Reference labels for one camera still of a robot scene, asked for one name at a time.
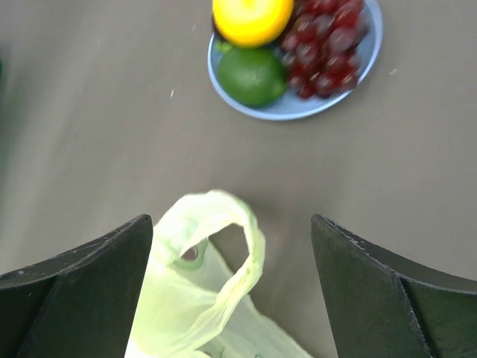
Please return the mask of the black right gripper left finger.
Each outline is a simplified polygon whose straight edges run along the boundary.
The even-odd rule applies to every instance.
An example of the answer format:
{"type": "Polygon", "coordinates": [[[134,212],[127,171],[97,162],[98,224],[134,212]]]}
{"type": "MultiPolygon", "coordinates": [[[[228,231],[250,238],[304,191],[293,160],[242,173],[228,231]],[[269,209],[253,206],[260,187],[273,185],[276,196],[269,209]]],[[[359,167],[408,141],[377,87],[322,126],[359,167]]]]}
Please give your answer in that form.
{"type": "Polygon", "coordinates": [[[151,217],[1,275],[2,357],[123,357],[151,249],[151,217]]]}

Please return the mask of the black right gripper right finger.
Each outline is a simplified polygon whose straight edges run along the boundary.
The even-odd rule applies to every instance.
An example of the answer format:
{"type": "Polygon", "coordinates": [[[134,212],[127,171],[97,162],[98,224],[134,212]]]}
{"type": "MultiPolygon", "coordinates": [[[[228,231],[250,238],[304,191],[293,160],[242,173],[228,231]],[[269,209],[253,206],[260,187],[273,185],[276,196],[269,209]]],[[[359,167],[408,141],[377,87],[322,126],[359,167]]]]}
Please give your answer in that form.
{"type": "Polygon", "coordinates": [[[340,357],[475,357],[476,282],[368,242],[322,215],[311,241],[340,357]]]}

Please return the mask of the light green plastic bag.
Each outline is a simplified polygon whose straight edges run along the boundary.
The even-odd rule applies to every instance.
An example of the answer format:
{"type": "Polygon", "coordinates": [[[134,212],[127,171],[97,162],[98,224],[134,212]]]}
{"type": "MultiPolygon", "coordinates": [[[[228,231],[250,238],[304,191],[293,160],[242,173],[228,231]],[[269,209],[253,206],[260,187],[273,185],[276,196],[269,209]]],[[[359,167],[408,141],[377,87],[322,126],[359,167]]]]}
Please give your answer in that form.
{"type": "Polygon", "coordinates": [[[127,357],[305,357],[254,306],[265,237],[250,207],[221,190],[180,198],[154,226],[127,357]],[[211,235],[235,224],[248,255],[232,271],[211,235]]]}

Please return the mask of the green lime fruit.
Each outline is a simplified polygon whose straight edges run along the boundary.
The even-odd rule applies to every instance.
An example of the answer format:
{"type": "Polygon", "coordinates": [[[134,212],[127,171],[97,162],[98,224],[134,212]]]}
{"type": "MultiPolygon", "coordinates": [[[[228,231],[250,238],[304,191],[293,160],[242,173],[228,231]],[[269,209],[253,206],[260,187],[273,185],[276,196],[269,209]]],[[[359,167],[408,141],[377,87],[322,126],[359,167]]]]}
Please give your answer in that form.
{"type": "Polygon", "coordinates": [[[232,48],[222,55],[217,79],[229,97],[247,107],[264,107],[287,90],[287,72],[269,48],[232,48]]]}

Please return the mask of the yellow orange fruit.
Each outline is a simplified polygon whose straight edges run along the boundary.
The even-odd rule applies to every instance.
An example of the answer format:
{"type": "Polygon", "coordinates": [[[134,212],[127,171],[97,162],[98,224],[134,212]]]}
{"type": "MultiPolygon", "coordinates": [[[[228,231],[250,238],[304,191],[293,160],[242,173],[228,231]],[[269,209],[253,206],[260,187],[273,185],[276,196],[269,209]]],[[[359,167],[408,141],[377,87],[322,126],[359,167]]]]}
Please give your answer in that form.
{"type": "Polygon", "coordinates": [[[274,41],[285,30],[293,9],[293,0],[212,1],[219,33],[233,45],[245,48],[274,41]]]}

